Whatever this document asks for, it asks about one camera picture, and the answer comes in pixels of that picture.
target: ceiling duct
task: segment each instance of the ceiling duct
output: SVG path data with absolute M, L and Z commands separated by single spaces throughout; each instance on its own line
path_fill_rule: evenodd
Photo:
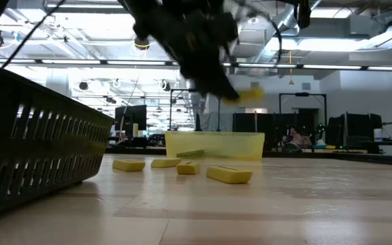
M 311 0 L 310 8 L 313 10 L 322 0 Z M 299 26 L 297 20 L 294 17 L 295 6 L 291 4 L 285 5 L 285 11 L 273 18 L 275 23 L 278 23 L 278 29 L 282 35 L 298 35 Z M 272 61 L 276 52 L 273 52 L 266 48 L 267 44 L 275 34 L 275 29 L 270 25 L 265 32 L 265 47 L 260 51 L 260 53 L 255 57 L 253 62 L 256 63 L 269 63 Z

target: table surface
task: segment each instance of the table surface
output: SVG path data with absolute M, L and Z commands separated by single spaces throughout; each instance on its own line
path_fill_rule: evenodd
M 0 244 L 392 244 L 392 166 L 327 159 L 201 161 L 112 169 L 0 215 Z M 211 165 L 253 170 L 248 184 L 206 178 Z

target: ceiling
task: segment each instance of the ceiling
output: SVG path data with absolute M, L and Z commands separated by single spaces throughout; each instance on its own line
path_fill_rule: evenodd
M 45 1 L 52 7 L 57 1 Z M 36 30 L 31 39 L 18 53 L 17 59 L 101 59 L 101 60 L 159 60 L 169 57 L 153 39 L 147 50 L 138 50 L 133 45 L 135 34 L 132 26 L 134 19 L 119 7 L 115 0 L 76 1 L 68 0 L 57 13 L 47 18 L 45 24 Z M 285 4 L 277 1 L 252 1 L 252 5 L 269 13 L 271 16 L 284 14 Z M 235 13 L 237 5 L 226 1 L 225 8 Z M 28 0 L 17 0 L 17 5 L 7 9 L 0 18 L 0 31 L 4 44 L 0 47 L 0 58 L 7 58 L 19 44 L 33 25 L 45 14 L 41 1 L 32 3 Z M 392 16 L 392 1 L 322 1 L 312 12 L 311 25 L 300 30 L 299 35 L 284 36 L 282 55 L 283 63 L 306 64 L 344 64 L 344 65 L 392 65 L 392 50 L 332 50 L 340 48 L 339 39 L 353 39 L 359 45 L 371 37 L 385 31 L 387 22 Z M 278 49 L 277 39 L 267 38 L 269 27 L 267 21 L 258 18 L 256 22 L 240 23 L 240 44 L 233 46 L 233 55 L 238 61 L 251 62 L 265 48 L 268 52 Z M 318 51 L 310 45 L 310 39 L 320 42 Z M 46 83 L 45 67 L 9 66 L 8 69 L 20 73 L 41 84 Z M 152 108 L 152 117 L 168 122 L 169 92 L 161 88 L 164 81 L 172 88 L 188 88 L 177 70 L 173 69 L 114 69 L 72 67 L 70 81 L 73 97 L 94 108 L 101 108 L 110 115 L 116 105 L 139 105 L 146 103 Z M 249 70 L 235 70 L 242 74 Z M 317 70 L 298 70 L 293 75 L 309 75 L 321 79 L 327 72 Z M 94 90 L 82 91 L 80 82 L 89 82 Z M 107 103 L 98 95 L 114 95 L 116 104 Z M 152 99 L 140 99 L 141 96 Z M 174 106 L 181 112 L 174 112 L 172 118 L 180 127 L 192 127 L 194 112 L 203 110 L 203 103 L 197 95 L 182 93 Z

